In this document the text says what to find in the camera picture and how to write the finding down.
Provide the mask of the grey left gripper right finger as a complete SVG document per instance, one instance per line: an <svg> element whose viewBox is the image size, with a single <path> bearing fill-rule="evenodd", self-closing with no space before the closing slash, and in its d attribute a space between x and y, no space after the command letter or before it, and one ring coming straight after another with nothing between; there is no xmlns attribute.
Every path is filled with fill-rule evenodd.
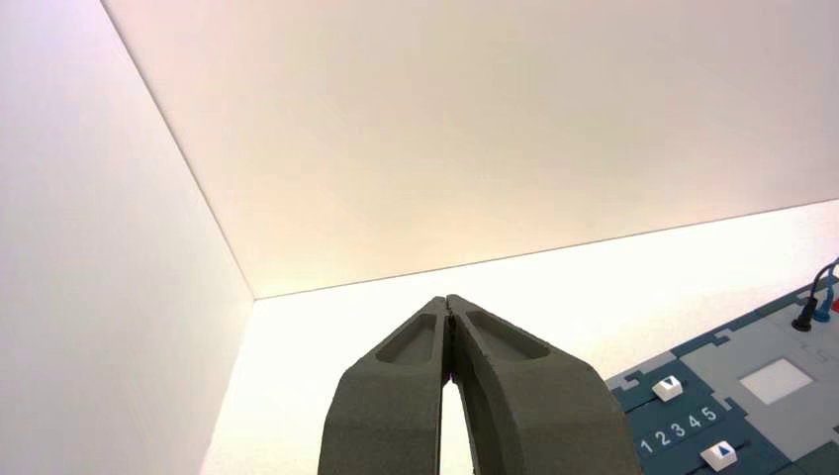
<svg viewBox="0 0 839 475"><path fill-rule="evenodd" d="M592 365L461 296L446 301L474 473L641 473L627 416Z"/></svg>

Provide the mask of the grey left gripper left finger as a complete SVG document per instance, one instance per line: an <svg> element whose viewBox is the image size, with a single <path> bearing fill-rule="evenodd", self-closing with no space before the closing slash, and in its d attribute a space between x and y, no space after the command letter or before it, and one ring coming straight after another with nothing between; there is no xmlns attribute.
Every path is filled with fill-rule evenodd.
<svg viewBox="0 0 839 475"><path fill-rule="evenodd" d="M321 442L321 474L436 474L450 313L434 297L339 379Z"/></svg>

